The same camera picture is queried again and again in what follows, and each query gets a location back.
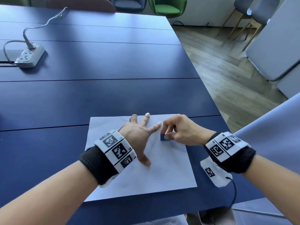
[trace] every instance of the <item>white wall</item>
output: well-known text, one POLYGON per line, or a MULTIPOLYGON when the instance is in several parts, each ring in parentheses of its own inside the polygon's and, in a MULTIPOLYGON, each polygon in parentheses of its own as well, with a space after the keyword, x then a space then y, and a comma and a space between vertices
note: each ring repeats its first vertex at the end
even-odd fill
MULTIPOLYGON (((32 5, 36 7, 45 7, 47 0, 32 0, 32 5)), ((210 26, 221 26, 228 15, 233 10, 234 0, 187 0, 187 7, 184 14, 178 18, 170 19, 170 23, 180 20, 186 25, 204 26, 209 23, 210 26)), ((152 11, 147 3, 144 14, 152 15, 152 11)), ((226 24, 233 27, 237 21, 237 17, 226 24)), ((249 20, 242 20, 240 26, 244 26, 249 20)))

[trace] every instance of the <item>person's right hand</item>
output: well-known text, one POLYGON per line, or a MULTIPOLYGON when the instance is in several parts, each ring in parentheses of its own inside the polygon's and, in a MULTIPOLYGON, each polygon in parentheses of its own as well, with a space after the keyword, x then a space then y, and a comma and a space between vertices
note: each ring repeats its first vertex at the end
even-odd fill
POLYGON ((166 140, 176 140, 190 146, 205 145, 214 133, 215 131, 203 128, 187 116, 179 114, 164 120, 160 131, 160 134, 166 134, 166 140))

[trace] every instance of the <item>wood plank flooring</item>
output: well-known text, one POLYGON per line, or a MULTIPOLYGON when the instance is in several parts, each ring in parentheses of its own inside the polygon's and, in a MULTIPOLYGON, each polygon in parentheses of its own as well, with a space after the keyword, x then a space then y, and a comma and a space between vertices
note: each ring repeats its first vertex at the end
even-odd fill
POLYGON ((223 29, 218 35, 217 28, 173 28, 231 132, 287 100, 242 52, 255 30, 246 41, 245 34, 232 41, 227 39, 231 29, 223 29))

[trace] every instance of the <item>power strip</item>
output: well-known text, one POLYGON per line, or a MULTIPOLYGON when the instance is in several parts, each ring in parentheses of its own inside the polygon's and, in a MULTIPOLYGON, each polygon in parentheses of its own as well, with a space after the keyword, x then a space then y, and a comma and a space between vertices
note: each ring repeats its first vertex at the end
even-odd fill
POLYGON ((35 49, 30 50, 26 48, 15 61, 15 64, 19 68, 33 68, 42 57, 45 52, 45 48, 36 43, 33 43, 33 45, 35 46, 35 49))

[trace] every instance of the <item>table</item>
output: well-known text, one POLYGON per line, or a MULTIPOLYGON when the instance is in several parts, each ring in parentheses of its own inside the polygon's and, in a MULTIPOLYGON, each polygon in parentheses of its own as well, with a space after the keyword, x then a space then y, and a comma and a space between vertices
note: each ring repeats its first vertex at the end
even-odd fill
MULTIPOLYGON (((57 12, 0 5, 0 45, 57 12)), ((76 161, 91 116, 183 113, 229 130, 164 17, 69 11, 28 37, 47 51, 37 66, 0 69, 0 207, 76 161)), ((229 205, 232 184, 215 187, 200 166, 206 151, 187 152, 197 188, 86 202, 68 223, 133 224, 229 205)), ((263 197, 233 178, 236 202, 263 197)))

